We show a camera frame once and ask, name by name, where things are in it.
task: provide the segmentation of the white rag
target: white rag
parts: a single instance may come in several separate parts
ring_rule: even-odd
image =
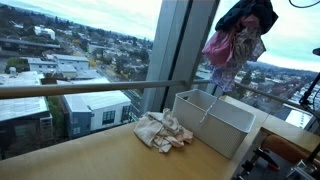
[[[172,146],[184,146],[183,141],[191,143],[193,138],[193,133],[171,116],[170,109],[164,109],[163,113],[147,112],[140,118],[134,132],[147,146],[154,146],[164,153]]]

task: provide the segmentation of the metal railing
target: metal railing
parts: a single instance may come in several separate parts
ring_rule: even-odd
[[[193,84],[208,84],[209,80],[195,80]],[[263,95],[278,102],[288,104],[295,108],[305,110],[299,104],[279,98],[277,96],[250,88],[240,83],[235,83],[236,86],[244,88],[248,91]],[[136,82],[112,82],[103,84],[68,84],[68,85],[40,85],[40,86],[15,86],[15,87],[0,87],[0,99],[13,99],[24,97],[37,96],[55,96],[63,94],[76,94],[88,92],[128,90],[128,89],[143,89],[168,86],[184,86],[185,81],[136,81]]]

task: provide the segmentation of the city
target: city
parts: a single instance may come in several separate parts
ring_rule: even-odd
[[[146,38],[0,6],[1,85],[145,81],[152,48],[153,42]],[[205,60],[196,75],[210,78]],[[250,63],[235,81],[297,103],[315,76],[311,71]],[[310,96],[311,102],[316,99],[316,109],[318,89],[320,85]],[[135,89],[0,100],[1,113],[7,112],[0,119],[4,132],[0,138],[7,140],[1,142],[2,159],[136,121],[142,93],[143,89]],[[283,120],[291,112],[284,110],[290,107],[240,88],[228,95]]]

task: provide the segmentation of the overcast sky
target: overcast sky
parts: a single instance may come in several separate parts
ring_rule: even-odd
[[[318,0],[292,0],[299,5]],[[42,11],[77,23],[154,39],[162,0],[0,0]],[[238,0],[221,0],[213,27]],[[262,39],[266,45],[259,61],[281,67],[320,71],[320,5],[298,9],[288,0],[274,0],[279,19]]]

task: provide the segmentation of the black jacket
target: black jacket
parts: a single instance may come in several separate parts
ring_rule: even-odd
[[[218,21],[215,29],[228,31],[239,18],[251,14],[259,18],[261,34],[267,33],[278,19],[270,0],[240,0]]]

